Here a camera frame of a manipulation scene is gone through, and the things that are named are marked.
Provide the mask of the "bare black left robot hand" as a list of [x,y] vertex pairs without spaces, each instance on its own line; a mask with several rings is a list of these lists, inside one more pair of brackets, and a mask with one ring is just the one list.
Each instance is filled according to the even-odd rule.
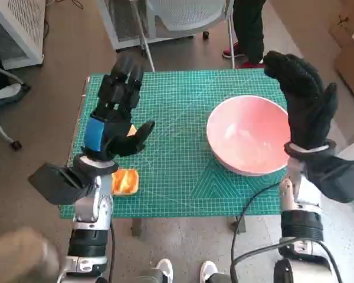
[[98,91],[96,108],[90,114],[84,135],[83,154],[100,162],[115,156],[125,157],[141,152],[155,122],[143,123],[130,135],[132,110],[140,100],[143,67],[130,57],[120,57],[110,74],[106,74]]

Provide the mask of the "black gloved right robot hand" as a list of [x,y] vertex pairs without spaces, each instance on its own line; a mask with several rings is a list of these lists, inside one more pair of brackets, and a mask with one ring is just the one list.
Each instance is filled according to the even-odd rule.
[[264,72],[279,82],[287,102],[290,141],[311,150],[322,147],[337,110],[337,84],[324,86],[318,71],[293,54],[269,51]]

